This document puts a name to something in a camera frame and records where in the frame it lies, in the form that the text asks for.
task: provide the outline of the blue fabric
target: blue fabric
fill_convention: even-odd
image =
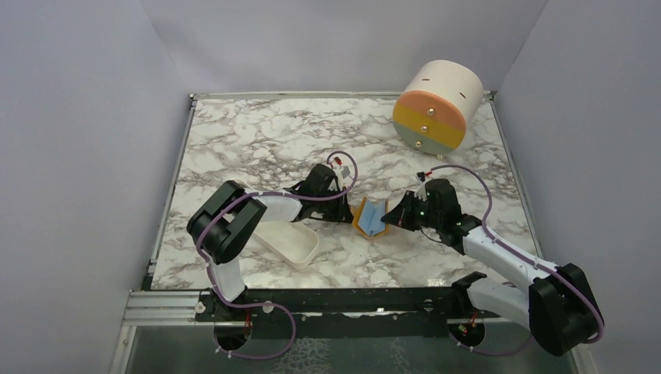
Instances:
[[[365,201],[365,206],[362,208],[360,218],[358,219],[358,227],[360,227],[367,236],[374,236],[385,231],[386,224],[381,222],[381,217],[383,217],[385,213],[385,200],[380,200],[376,204],[369,200]]]

